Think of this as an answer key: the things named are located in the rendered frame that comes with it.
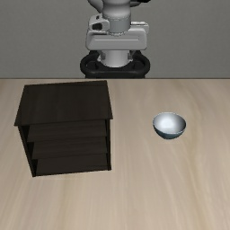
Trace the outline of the dark wooden shelf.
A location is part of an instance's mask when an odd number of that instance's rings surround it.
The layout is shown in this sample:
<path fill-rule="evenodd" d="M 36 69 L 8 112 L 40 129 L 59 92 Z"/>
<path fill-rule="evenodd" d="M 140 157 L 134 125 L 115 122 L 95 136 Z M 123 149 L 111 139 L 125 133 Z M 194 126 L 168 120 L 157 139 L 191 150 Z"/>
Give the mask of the dark wooden shelf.
<path fill-rule="evenodd" d="M 31 175 L 109 171 L 112 110 L 105 81 L 31 84 L 14 125 Z"/>

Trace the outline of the white porcelain bowl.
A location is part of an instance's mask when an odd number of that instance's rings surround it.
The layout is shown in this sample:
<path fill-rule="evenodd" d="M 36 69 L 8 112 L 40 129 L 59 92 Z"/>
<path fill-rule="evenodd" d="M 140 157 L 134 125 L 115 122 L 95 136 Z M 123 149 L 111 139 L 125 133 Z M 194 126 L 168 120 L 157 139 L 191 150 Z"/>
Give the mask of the white porcelain bowl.
<path fill-rule="evenodd" d="M 186 129 L 185 119 L 173 112 L 161 112 L 153 119 L 153 128 L 163 139 L 175 139 Z"/>

